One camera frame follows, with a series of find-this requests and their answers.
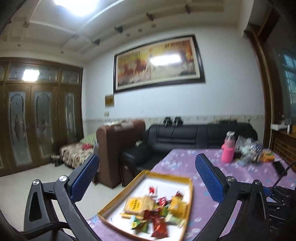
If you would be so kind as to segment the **yellow pastry packet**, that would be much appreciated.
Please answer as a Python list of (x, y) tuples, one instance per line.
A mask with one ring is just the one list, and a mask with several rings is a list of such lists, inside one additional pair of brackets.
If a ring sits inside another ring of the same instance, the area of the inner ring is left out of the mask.
[(171, 199), (169, 211), (174, 217), (184, 219), (186, 217), (187, 207), (187, 202), (184, 202), (181, 197), (174, 196)]

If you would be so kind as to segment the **ceiling light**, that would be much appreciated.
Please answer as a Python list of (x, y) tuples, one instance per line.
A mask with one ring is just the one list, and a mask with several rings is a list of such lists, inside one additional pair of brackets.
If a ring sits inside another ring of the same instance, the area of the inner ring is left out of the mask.
[(93, 13), (100, 1), (95, 0), (54, 0), (54, 4), (65, 8), (75, 16), (87, 16)]

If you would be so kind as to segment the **white cloth clutter pile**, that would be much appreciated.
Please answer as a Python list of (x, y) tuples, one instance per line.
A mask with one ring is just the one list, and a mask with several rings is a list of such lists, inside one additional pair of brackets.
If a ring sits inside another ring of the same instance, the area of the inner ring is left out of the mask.
[(238, 154), (238, 164), (245, 167), (252, 163), (258, 163), (263, 153), (263, 145), (252, 138), (238, 136), (235, 144), (235, 154)]

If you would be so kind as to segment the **small wall plaque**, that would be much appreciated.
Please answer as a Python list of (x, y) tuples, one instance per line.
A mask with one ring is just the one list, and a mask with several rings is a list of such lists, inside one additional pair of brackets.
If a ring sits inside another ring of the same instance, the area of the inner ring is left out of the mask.
[(114, 95), (106, 95), (105, 98), (105, 107), (113, 107), (114, 106)]

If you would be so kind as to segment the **pink sleeved thermos bottle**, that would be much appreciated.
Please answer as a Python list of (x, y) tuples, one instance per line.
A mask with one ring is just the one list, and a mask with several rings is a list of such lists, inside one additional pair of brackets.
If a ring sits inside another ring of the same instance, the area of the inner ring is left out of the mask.
[(224, 140), (224, 144), (222, 145), (222, 157), (221, 161), (224, 163), (230, 163), (233, 160), (234, 152), (235, 152), (235, 132), (229, 131), (226, 134), (226, 138)]

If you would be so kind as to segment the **yellow biscuit packet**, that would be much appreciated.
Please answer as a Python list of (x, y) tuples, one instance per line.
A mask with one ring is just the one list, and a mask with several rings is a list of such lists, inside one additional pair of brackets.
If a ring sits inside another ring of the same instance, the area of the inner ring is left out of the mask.
[(139, 219), (143, 219), (145, 210), (153, 210), (156, 201), (149, 196), (143, 197), (128, 197), (123, 213), (121, 213), (122, 218), (131, 218), (135, 215)]

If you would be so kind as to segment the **green yellow snack packet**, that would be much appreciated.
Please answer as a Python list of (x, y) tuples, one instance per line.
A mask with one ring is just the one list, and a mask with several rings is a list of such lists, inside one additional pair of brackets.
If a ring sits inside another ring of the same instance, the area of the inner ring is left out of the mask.
[(135, 215), (130, 218), (131, 230), (136, 230), (137, 232), (148, 233), (148, 221), (138, 219)]

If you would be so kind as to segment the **wooden tv cabinet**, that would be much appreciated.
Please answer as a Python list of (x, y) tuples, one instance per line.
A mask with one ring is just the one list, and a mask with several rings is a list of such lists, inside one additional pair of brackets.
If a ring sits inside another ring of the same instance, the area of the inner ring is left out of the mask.
[(250, 18), (246, 36), (259, 65), (263, 86), (263, 145), (287, 163), (295, 161), (295, 24), (268, 6), (263, 20)]

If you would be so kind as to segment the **red orange snack packet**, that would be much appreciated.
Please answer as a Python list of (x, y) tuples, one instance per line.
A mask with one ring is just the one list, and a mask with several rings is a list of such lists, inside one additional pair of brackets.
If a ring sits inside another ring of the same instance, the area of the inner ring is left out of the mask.
[(155, 238), (167, 238), (169, 236), (167, 224), (162, 217), (155, 217), (152, 219), (153, 232), (152, 237)]

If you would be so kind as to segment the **small red candy packet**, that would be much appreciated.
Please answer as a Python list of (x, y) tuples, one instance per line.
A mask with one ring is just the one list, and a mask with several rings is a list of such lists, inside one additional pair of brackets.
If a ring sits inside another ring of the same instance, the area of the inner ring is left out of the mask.
[(148, 196), (157, 197), (158, 195), (158, 187), (157, 186), (149, 186)]

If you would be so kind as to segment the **dark wooden door cabinet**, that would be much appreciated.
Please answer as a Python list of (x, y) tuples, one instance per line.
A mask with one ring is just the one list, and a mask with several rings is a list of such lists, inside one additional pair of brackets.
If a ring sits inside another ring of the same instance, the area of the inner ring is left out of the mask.
[(1, 175), (51, 161), (83, 137), (83, 69), (46, 60), (1, 58)]

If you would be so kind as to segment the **floral covered bed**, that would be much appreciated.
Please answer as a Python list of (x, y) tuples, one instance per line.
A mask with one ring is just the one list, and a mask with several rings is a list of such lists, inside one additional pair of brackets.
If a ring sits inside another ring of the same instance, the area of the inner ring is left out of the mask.
[(60, 161), (75, 169), (83, 164), (90, 154), (94, 152), (96, 133), (91, 133), (74, 144), (68, 144), (60, 148)]

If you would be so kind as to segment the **large red candy packet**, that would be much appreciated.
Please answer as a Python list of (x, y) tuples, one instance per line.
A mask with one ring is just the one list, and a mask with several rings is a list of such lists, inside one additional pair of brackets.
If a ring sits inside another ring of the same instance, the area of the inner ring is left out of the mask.
[(154, 210), (145, 210), (143, 220), (159, 219), (160, 212), (161, 212), (161, 208), (157, 208)]

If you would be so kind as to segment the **orange yellow snack box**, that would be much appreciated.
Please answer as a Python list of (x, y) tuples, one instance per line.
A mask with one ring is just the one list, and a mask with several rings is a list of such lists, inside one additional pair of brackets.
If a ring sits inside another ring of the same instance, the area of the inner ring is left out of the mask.
[(263, 150), (259, 156), (259, 161), (263, 163), (274, 162), (274, 160), (275, 160), (275, 155), (270, 150)]

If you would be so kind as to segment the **framed horse painting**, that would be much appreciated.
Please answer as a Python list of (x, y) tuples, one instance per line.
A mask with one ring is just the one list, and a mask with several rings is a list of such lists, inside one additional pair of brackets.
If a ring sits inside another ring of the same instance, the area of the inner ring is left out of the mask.
[(195, 35), (155, 41), (114, 56), (114, 93), (204, 82), (204, 68)]

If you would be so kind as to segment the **black clip device left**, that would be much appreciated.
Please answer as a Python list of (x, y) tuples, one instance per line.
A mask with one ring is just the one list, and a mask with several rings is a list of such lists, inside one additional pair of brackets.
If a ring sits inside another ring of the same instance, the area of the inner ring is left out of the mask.
[(167, 127), (167, 126), (171, 126), (171, 125), (172, 125), (172, 121), (171, 121), (171, 117), (170, 117), (170, 116), (166, 116), (166, 117), (165, 117), (165, 119), (164, 119), (164, 121), (163, 121), (163, 125), (164, 125), (165, 127)]

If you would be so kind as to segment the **black clip device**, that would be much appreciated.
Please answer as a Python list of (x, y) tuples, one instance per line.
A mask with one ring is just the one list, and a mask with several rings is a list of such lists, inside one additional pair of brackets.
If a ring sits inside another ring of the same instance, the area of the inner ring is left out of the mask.
[(176, 116), (174, 119), (174, 125), (175, 126), (182, 126), (183, 125), (183, 120), (180, 116)]
[(171, 125), (172, 125), (172, 121), (171, 121), (171, 117), (170, 117), (170, 116), (166, 116), (166, 117), (165, 117), (165, 119), (164, 119), (164, 121), (163, 121), (163, 125), (164, 125), (165, 127), (167, 127), (167, 126), (171, 126)]

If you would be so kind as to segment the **yellow cardboard box tray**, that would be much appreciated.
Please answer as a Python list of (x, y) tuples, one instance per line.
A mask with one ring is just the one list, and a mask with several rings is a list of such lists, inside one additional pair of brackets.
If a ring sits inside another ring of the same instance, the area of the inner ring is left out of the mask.
[(188, 177), (144, 170), (102, 208), (102, 223), (130, 240), (182, 240), (193, 200)]

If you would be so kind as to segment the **purple floral tablecloth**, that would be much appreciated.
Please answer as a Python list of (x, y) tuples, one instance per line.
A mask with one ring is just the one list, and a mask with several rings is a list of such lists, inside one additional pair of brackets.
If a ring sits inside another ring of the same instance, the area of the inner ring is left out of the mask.
[[(101, 240), (294, 240), (295, 174), (283, 181), (271, 164), (251, 173), (224, 164), (220, 151), (174, 149), (152, 171), (141, 171), (87, 223)], [(156, 199), (173, 202), (182, 227), (150, 221), (147, 232), (123, 218), (129, 198), (157, 190)]]

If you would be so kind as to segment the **black clip device right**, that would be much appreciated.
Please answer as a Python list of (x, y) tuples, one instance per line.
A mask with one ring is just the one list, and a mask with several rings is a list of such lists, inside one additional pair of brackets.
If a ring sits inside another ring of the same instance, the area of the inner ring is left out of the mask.
[(180, 116), (176, 116), (174, 119), (174, 125), (175, 126), (182, 126), (183, 125), (183, 120)]

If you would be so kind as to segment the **black leather sofa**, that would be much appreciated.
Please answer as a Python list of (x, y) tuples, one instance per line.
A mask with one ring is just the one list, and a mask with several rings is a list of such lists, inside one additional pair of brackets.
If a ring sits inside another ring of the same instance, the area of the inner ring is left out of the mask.
[(152, 170), (173, 149), (220, 149), (226, 134), (235, 133), (258, 140), (256, 130), (249, 123), (220, 121), (200, 125), (152, 125), (144, 133), (140, 144), (122, 152), (122, 185), (127, 186), (142, 170)]

